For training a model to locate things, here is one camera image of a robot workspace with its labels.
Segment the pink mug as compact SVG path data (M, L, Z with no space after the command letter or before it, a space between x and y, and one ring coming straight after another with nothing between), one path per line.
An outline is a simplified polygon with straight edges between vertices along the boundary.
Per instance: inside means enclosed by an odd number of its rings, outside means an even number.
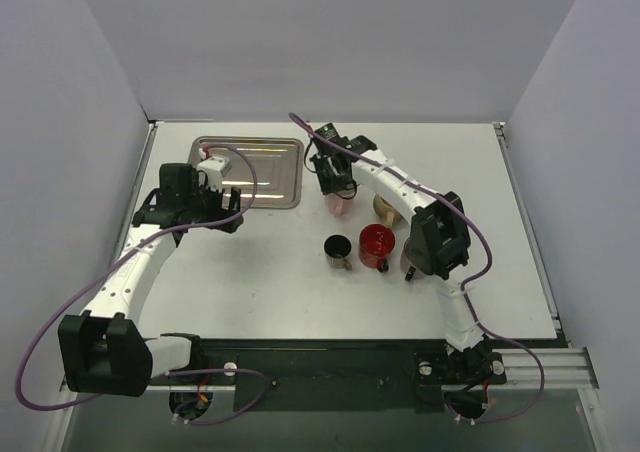
M351 211L353 200L341 198L336 194L329 194L325 196L325 205L334 217L341 217Z

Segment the brown patterned mug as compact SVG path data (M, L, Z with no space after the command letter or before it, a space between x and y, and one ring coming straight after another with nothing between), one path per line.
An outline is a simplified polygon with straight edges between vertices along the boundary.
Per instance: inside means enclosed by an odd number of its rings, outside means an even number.
M344 235L331 235L323 244L326 261L332 269L352 270L349 256L352 251L351 241Z

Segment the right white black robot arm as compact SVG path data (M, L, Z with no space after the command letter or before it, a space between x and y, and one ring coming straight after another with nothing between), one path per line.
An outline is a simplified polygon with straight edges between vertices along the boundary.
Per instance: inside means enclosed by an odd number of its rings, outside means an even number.
M407 221L407 259L433 278L438 293L445 340L453 349L446 358L448 372L459 381L472 379L483 367L478 351L485 334L466 303L462 287L450 281L454 269L468 264L471 246L469 221L460 197L419 184L362 135L342 137L329 123L312 131L310 138L316 147L311 162L324 195L348 198L365 187Z

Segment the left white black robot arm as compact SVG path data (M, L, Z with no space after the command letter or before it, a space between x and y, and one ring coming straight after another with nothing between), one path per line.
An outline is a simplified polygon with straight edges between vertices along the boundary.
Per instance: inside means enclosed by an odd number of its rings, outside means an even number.
M120 266L80 314L65 316L58 326L72 391L138 397L152 379L170 372L186 384L203 377L206 360L198 336L169 332L146 338L138 321L163 264L189 227L233 233L242 224L240 189L223 187L230 169L223 156L195 166L160 167L158 187L133 215Z

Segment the red mug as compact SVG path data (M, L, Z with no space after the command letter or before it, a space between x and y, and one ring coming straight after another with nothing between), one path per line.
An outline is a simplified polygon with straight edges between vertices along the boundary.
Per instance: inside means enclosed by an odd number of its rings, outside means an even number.
M389 270L389 256L395 244L395 235L390 228L381 224L364 227L358 239L360 262L368 268L386 273Z

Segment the beige mug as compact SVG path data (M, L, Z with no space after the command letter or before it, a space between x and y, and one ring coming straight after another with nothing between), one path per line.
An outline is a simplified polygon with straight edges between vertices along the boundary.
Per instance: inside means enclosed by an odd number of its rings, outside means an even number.
M403 220L402 215L384 198L376 194L373 198L373 210L381 223L390 229Z

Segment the lilac mug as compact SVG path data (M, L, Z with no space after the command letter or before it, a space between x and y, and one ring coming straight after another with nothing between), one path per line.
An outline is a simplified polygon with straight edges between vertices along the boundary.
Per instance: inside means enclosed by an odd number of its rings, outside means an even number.
M404 275L404 280L407 283L414 282L416 280L420 280L425 277L425 274L422 273L409 259L409 240L406 240L403 245L402 254L400 257L400 268Z

